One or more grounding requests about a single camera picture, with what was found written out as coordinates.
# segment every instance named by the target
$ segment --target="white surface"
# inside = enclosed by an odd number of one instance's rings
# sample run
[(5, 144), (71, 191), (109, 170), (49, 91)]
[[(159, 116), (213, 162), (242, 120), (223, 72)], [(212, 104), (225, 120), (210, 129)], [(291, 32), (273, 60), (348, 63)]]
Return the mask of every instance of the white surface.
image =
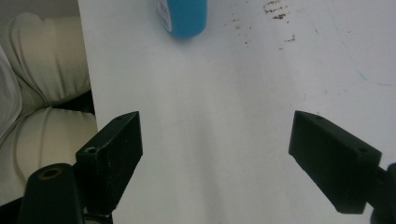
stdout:
[(319, 113), (396, 161), (396, 2), (268, 2), (209, 0), (206, 30), (177, 41), (155, 0), (79, 0), (99, 128), (141, 112), (115, 223), (369, 223), (369, 206), (336, 213), (290, 130)]

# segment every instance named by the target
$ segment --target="blue container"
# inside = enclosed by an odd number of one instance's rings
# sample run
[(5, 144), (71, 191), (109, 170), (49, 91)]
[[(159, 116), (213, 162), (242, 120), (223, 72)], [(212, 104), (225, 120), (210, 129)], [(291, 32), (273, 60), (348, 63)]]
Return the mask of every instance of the blue container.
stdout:
[(158, 0), (157, 13), (163, 27), (174, 37), (191, 38), (206, 26), (206, 0)]

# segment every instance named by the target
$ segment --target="blue bottle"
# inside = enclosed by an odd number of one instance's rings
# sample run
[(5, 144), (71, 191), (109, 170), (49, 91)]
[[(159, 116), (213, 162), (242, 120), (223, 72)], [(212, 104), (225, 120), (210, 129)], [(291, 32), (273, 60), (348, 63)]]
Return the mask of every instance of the blue bottle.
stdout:
[(206, 26), (206, 0), (158, 0), (157, 13), (163, 27), (174, 37), (191, 38)]

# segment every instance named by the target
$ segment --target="tabletop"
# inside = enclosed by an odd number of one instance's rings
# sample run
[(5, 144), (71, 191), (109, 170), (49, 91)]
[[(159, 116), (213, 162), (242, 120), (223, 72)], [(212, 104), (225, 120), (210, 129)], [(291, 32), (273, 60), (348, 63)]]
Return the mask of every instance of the tabletop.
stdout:
[(79, 0), (98, 127), (140, 111), (144, 155), (115, 223), (369, 223), (288, 154), (295, 110), (396, 161), (393, 0), (208, 0), (190, 40), (155, 0)]

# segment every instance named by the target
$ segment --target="white label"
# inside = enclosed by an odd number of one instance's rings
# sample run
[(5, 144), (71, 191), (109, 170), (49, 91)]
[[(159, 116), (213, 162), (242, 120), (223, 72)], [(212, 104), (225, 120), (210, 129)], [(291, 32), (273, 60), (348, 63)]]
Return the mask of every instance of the white label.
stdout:
[(171, 15), (169, 13), (168, 1), (158, 0), (157, 13), (160, 16), (160, 21), (169, 32), (172, 31)]

